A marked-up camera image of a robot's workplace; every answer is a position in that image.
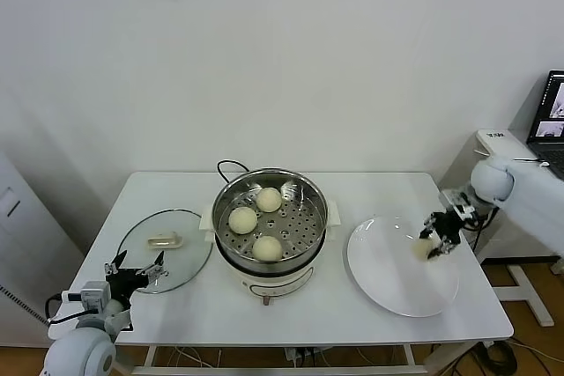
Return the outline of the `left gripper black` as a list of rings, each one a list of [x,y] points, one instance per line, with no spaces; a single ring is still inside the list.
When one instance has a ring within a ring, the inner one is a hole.
[[[161,251],[155,261],[142,269],[120,269],[127,251],[117,254],[115,258],[104,265],[106,281],[109,283],[111,299],[129,301],[133,292],[145,288],[148,282],[155,282],[161,276],[167,276],[164,269],[164,251]]]

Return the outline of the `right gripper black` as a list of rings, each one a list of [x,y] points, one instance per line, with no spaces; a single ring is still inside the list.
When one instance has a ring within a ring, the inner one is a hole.
[[[439,236],[439,242],[427,254],[428,260],[433,260],[445,254],[450,254],[460,243],[460,230],[463,221],[456,213],[435,212],[425,221],[419,237],[429,239],[433,232]]]

